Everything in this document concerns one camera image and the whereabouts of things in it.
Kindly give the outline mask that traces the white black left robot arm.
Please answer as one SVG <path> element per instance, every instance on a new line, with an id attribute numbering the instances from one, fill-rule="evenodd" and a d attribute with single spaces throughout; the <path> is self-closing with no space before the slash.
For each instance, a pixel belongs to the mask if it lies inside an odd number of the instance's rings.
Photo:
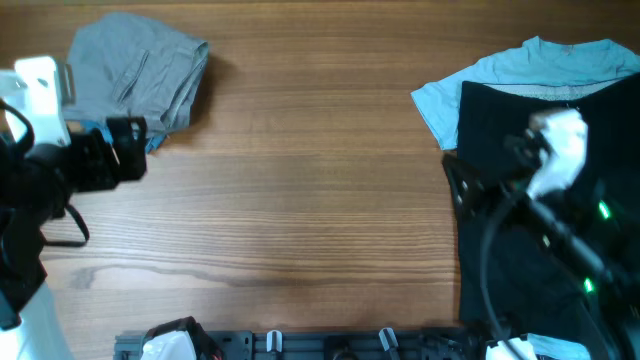
<path id="1" fill-rule="evenodd" d="M 70 216 L 84 247 L 89 229 L 70 199 L 76 193 L 115 189 L 146 173 L 146 122 L 110 118 L 112 140 L 92 130 L 66 146 L 35 141 L 33 126 L 16 142 L 1 145 L 1 356 L 4 359 L 70 359 L 47 272 L 40 255 L 51 241 L 41 228 Z"/>

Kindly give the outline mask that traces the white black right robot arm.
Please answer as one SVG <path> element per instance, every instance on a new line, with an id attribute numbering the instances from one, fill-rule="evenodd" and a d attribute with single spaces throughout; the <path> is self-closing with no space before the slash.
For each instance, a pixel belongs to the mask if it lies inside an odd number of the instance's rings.
<path id="1" fill-rule="evenodd" d="M 602 352 L 610 359 L 637 359 L 639 317 L 625 307 L 633 304 L 628 295 L 639 281 L 588 245 L 541 201 L 572 185 L 586 160 L 587 136 L 530 131 L 523 138 L 509 138 L 507 143 L 523 157 L 528 169 L 522 176 L 487 178 L 454 155 L 446 154 L 442 158 L 458 220 L 474 217 L 483 201 L 495 204 L 480 242 L 479 264 L 479 286 L 491 331 L 514 358 L 524 357 L 511 342 L 510 332 L 499 321 L 490 298 L 488 275 L 495 235 L 512 213 L 517 212 L 518 221 L 541 236 L 540 245 L 547 254 L 560 261 L 571 276 L 604 290 L 609 304 L 614 307 L 611 311 L 601 310 L 597 296 L 591 290 L 582 290 L 588 303 L 588 320 L 595 328 L 594 351 Z"/>

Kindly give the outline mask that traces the grey cotton shorts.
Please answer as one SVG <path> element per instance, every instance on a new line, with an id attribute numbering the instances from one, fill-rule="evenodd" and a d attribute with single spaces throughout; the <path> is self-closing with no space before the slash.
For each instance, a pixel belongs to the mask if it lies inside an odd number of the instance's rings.
<path id="1" fill-rule="evenodd" d="M 76 99 L 64 117 L 94 123 L 142 117 L 148 137 L 183 130 L 208 57 L 203 39 L 144 16 L 107 14 L 74 36 L 67 63 Z"/>

